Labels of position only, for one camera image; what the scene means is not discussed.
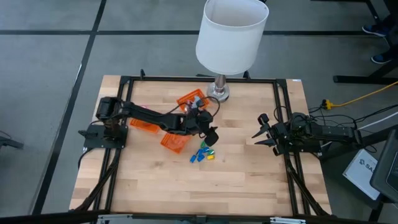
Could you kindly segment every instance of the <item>green object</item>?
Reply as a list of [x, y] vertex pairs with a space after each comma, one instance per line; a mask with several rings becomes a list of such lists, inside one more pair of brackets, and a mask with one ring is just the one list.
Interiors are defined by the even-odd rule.
[[200, 148], [203, 149], [204, 147], [206, 147], [206, 143], [203, 141], [203, 142], [201, 142], [201, 144], [200, 144]]

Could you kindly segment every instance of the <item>yellow object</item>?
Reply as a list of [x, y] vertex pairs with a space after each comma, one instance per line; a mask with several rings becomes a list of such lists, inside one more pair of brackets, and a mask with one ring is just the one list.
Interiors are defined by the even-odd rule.
[[395, 84], [398, 84], [398, 81], [396, 81], [396, 82], [394, 82], [394, 83], [392, 83], [392, 84], [390, 84], [388, 86], [385, 86], [384, 88], [381, 88], [380, 90], [376, 90], [376, 91], [374, 91], [372, 93], [368, 93], [368, 94], [366, 94], [364, 96], [361, 96], [361, 97], [359, 97], [357, 99], [351, 100], [351, 101], [346, 102], [346, 103], [342, 103], [340, 105], [335, 105], [335, 104], [331, 103], [330, 100], [326, 100], [326, 105], [325, 105], [326, 106], [326, 110], [330, 110], [331, 108], [334, 108], [334, 107], [346, 106], [346, 105], [348, 105], [350, 103], [354, 103], [355, 101], [362, 100], [365, 97], [371, 96], [371, 95], [373, 95], [375, 93], [379, 93], [379, 92], [381, 92], [381, 91], [383, 91], [383, 90], [385, 90], [387, 88], [390, 88], [390, 87], [392, 87]]

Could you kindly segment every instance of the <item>wooden table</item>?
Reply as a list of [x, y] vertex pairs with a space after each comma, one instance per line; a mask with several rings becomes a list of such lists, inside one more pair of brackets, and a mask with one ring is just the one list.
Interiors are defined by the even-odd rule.
[[[98, 100], [116, 96], [119, 80], [120, 76], [104, 76]], [[164, 113], [175, 107], [176, 99], [197, 88], [205, 93], [207, 84], [135, 81], [132, 101]], [[287, 84], [292, 111], [308, 113], [301, 81], [287, 80]], [[270, 124], [276, 122], [272, 115], [275, 108], [272, 85], [228, 85], [230, 97], [221, 104], [213, 123], [219, 127], [216, 132], [220, 136], [212, 147], [216, 155], [213, 161], [190, 163], [192, 154], [200, 147], [198, 136], [192, 137], [181, 154], [176, 154], [160, 145], [164, 131], [151, 134], [129, 127], [126, 147], [121, 153], [112, 212], [292, 215], [283, 156], [276, 157], [267, 146], [254, 145], [265, 136], [251, 139], [259, 131], [257, 117], [261, 113], [269, 114]], [[215, 109], [215, 103], [208, 108], [211, 113]], [[95, 149], [83, 158], [70, 208], [79, 206], [96, 185], [103, 155], [104, 149]], [[330, 213], [318, 159], [309, 153], [301, 153], [301, 159], [306, 186]], [[107, 188], [106, 185], [100, 208], [104, 208]], [[303, 213], [299, 192], [296, 187], [298, 208]]]

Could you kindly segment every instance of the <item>orange plastic block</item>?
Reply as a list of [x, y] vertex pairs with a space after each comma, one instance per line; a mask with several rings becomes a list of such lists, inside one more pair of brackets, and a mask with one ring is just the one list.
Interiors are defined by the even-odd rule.
[[[192, 91], [192, 92], [188, 93], [187, 95], [185, 95], [185, 96], [179, 98], [179, 99], [177, 100], [177, 103], [180, 105], [180, 104], [186, 103], [186, 102], [188, 102], [188, 101], [194, 102], [194, 101], [195, 101], [195, 96], [199, 96], [199, 98], [201, 98], [201, 99], [205, 97], [205, 95], [203, 94], [203, 92], [202, 92], [200, 89], [197, 89], [197, 90]], [[208, 100], [208, 99], [203, 99], [203, 103], [205, 104], [204, 108], [206, 108], [207, 105], [209, 104], [209, 100]], [[185, 111], [185, 105], [181, 105], [181, 106], [180, 106], [180, 109], [181, 109], [182, 111]]]
[[185, 143], [187, 143], [190, 139], [191, 136], [180, 136], [177, 134], [167, 133], [160, 144], [171, 151], [180, 153], [184, 148]]
[[147, 132], [154, 133], [154, 134], [156, 134], [160, 129], [160, 127], [158, 125], [150, 124], [145, 121], [138, 120], [138, 119], [132, 119], [130, 122], [130, 125], [138, 128], [138, 129], [141, 129], [143, 131], [147, 131]]

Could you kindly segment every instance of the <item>shoe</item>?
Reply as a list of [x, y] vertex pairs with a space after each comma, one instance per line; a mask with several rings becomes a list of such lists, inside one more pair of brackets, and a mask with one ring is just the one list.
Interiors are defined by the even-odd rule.
[[374, 34], [378, 37], [385, 37], [389, 33], [387, 29], [379, 30], [376, 26], [369, 25], [362, 26], [362, 30], [367, 34]]
[[374, 63], [384, 64], [384, 63], [390, 62], [392, 59], [383, 57], [383, 55], [375, 55], [375, 56], [371, 57], [371, 60]]

